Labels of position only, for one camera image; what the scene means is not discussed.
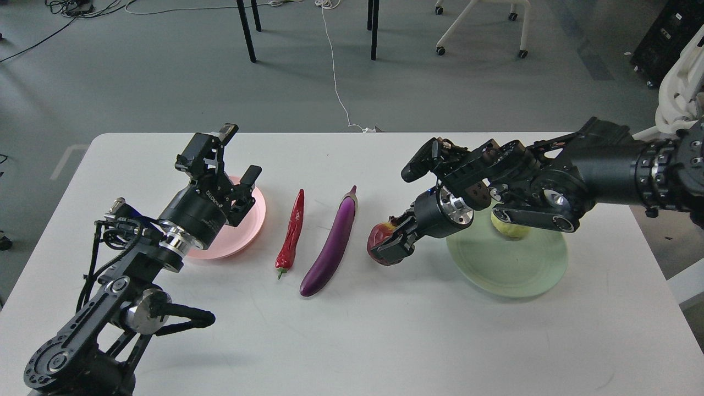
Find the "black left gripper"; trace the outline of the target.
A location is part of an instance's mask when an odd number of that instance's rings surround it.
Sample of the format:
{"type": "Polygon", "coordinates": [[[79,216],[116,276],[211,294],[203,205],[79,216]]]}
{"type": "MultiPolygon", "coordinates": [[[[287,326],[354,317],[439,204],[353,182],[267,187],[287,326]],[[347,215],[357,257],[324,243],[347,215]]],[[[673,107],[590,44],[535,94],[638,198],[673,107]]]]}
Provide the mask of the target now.
{"type": "Polygon", "coordinates": [[[224,148],[238,130],[238,125],[226,123],[215,135],[195,133],[183,153],[176,156],[174,167],[186,173],[190,182],[174,195],[158,222],[182,229],[199,250],[208,250],[224,225],[238,227],[256,203],[253,190],[262,172],[257,165],[250,165],[239,183],[232,186],[224,205],[209,193],[199,194],[194,187],[200,182],[208,187],[231,183],[224,170],[224,148]]]}

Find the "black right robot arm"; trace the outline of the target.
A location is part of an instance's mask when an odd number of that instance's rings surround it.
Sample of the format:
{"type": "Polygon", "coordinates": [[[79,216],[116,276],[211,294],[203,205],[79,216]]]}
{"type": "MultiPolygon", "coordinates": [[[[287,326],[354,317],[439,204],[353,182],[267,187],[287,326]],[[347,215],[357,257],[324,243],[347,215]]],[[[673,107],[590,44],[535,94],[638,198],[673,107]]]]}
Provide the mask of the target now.
{"type": "Polygon", "coordinates": [[[445,238],[490,208],[503,223],[573,233],[597,203],[688,213],[702,226],[702,121],[673,138],[637,140],[626,126],[591,118],[581,130],[525,146],[488,140],[475,150],[441,137],[427,141],[401,171],[405,182],[427,173],[437,182],[402,215],[372,228],[367,252],[399,263],[423,237],[445,238]]]}

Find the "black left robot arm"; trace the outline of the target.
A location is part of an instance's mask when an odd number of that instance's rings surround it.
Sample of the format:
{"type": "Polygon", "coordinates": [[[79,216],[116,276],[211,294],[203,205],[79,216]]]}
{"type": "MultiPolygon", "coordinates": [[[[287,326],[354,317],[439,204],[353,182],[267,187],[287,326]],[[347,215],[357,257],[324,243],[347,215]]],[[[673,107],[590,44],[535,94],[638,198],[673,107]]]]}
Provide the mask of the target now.
{"type": "Polygon", "coordinates": [[[175,304],[154,281],[179,272],[190,250],[208,250],[224,226],[237,227],[256,203],[261,167],[237,184],[226,173],[224,149],[238,130],[196,133],[174,161],[188,185],[156,218],[114,201],[95,222],[93,252],[75,316],[43,343],[24,370],[32,395],[131,395],[134,371],[150,340],[206,328],[213,313],[175,304]]]}

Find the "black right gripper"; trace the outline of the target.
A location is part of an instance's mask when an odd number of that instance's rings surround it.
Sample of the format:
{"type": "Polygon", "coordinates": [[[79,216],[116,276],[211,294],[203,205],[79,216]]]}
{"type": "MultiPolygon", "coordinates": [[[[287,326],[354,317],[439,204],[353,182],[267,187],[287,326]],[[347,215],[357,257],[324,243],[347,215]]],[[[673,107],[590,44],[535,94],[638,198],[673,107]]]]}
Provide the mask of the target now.
{"type": "Polygon", "coordinates": [[[470,228],[474,211],[462,198],[445,187],[423,191],[412,210],[390,216],[393,227],[373,227],[370,231],[370,257],[377,263],[398,263],[410,256],[420,237],[446,238],[470,228]]]}

